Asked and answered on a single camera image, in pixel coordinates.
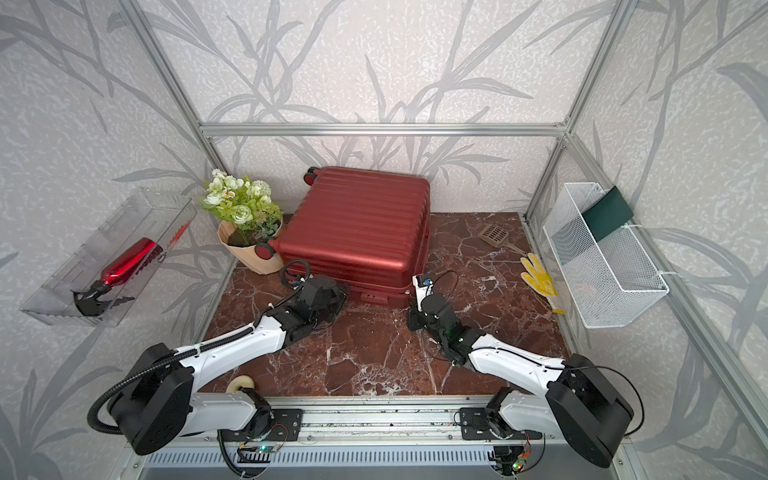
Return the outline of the red hard-shell suitcase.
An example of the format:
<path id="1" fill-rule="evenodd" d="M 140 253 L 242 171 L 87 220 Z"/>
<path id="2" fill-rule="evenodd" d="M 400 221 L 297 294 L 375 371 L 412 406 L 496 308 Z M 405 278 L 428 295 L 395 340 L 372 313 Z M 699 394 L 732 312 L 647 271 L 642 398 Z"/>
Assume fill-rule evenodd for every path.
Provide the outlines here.
<path id="1" fill-rule="evenodd" d="M 424 272 L 430 245 L 430 184 L 421 177 L 345 167 L 311 167 L 309 189 L 283 232 L 256 245 L 346 285 L 351 300 L 408 306 L 412 277 Z"/>

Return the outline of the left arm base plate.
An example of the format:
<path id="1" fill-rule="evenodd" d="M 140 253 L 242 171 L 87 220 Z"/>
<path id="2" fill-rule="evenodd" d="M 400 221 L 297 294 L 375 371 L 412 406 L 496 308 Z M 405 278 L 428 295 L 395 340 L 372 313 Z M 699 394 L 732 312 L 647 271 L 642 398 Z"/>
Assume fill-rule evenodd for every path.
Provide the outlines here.
<path id="1" fill-rule="evenodd" d="M 258 410 L 240 430 L 220 430 L 225 442 L 295 442 L 298 440 L 304 411 L 302 409 Z"/>

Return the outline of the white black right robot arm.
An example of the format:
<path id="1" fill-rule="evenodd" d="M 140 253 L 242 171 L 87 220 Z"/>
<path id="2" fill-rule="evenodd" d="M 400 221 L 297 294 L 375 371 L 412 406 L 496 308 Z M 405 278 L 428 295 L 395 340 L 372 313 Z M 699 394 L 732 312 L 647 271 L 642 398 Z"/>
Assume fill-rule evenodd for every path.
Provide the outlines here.
<path id="1" fill-rule="evenodd" d="M 633 408 L 605 368 L 585 356 L 545 357 L 506 344 L 463 324 L 439 293 L 411 301 L 407 325 L 425 331 L 453 365 L 509 384 L 485 408 L 490 430 L 500 438 L 523 431 L 553 436 L 607 468 L 630 433 Z"/>

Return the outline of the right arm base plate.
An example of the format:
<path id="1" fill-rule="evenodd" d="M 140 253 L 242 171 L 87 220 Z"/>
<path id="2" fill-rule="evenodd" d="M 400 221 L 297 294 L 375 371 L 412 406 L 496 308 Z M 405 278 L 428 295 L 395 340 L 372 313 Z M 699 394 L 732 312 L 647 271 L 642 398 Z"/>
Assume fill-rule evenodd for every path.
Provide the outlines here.
<path id="1" fill-rule="evenodd" d="M 460 429 L 461 438 L 464 441 L 519 441 L 542 440 L 539 432 L 514 431 L 504 436 L 496 434 L 488 421 L 483 408 L 460 408 L 452 417 L 455 426 Z"/>

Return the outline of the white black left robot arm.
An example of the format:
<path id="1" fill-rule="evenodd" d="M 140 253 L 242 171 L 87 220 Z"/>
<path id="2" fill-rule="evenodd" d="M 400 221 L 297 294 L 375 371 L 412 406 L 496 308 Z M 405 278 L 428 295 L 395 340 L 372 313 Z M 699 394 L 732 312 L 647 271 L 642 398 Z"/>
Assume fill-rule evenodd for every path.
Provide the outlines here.
<path id="1" fill-rule="evenodd" d="M 205 393 L 203 387 L 332 323 L 346 300 L 342 285 L 327 276 L 313 276 L 230 333 L 177 349 L 163 343 L 147 348 L 106 395 L 102 405 L 114 421 L 111 429 L 138 455 L 154 453 L 178 437 L 209 431 L 224 430 L 248 440 L 266 436 L 276 421 L 253 381 L 237 381 L 230 393 Z"/>

